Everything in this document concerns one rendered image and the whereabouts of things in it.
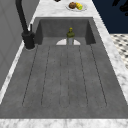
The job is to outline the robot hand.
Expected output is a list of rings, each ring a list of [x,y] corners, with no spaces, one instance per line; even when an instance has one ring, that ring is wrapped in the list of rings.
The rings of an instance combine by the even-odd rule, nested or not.
[[[120,0],[114,0],[112,6],[116,6]],[[125,16],[128,16],[128,0],[120,6],[120,11],[125,13]]]

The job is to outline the white plate with grey rim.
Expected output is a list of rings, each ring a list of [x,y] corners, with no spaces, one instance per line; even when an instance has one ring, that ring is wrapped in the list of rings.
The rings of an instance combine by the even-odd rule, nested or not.
[[[83,6],[82,10],[78,10],[76,7],[75,7],[75,9],[70,9],[70,8],[69,8],[69,4],[66,6],[66,8],[67,8],[68,10],[70,10],[70,11],[81,12],[81,11],[85,11],[85,10],[87,9],[87,5],[84,4],[84,3],[80,3],[80,4],[82,4],[82,6]]]

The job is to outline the small yellow fruit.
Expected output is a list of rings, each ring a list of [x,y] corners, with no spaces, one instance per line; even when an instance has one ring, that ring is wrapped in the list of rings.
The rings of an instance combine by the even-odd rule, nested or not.
[[[83,6],[82,6],[82,4],[76,2],[76,8],[78,10],[82,10]]]

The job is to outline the small brown round thing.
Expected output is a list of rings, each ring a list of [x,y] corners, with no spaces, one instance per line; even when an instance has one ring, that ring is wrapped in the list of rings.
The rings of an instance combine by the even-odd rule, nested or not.
[[[69,8],[70,8],[70,9],[75,9],[75,7],[76,7],[76,3],[75,3],[75,2],[71,2],[71,3],[69,4]]]

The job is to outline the olive green bottle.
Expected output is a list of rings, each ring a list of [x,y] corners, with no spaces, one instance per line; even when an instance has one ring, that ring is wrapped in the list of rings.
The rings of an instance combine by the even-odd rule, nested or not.
[[[67,32],[67,44],[72,45],[74,43],[74,32],[72,28],[69,28],[69,31]]]

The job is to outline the grey sink with draining board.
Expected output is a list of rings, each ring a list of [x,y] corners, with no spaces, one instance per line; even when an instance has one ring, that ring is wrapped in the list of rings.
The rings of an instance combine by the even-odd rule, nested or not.
[[[56,45],[69,28],[81,45]],[[0,105],[0,118],[107,118],[117,84],[90,18],[41,18],[36,48],[25,50]]]

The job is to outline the black tap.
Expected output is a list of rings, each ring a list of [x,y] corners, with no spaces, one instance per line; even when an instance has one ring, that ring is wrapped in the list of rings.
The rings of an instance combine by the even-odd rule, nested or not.
[[[32,25],[27,25],[25,14],[22,7],[22,0],[15,0],[15,5],[23,29],[21,36],[22,40],[24,41],[24,46],[27,50],[32,50],[35,48],[35,33],[32,31]]]

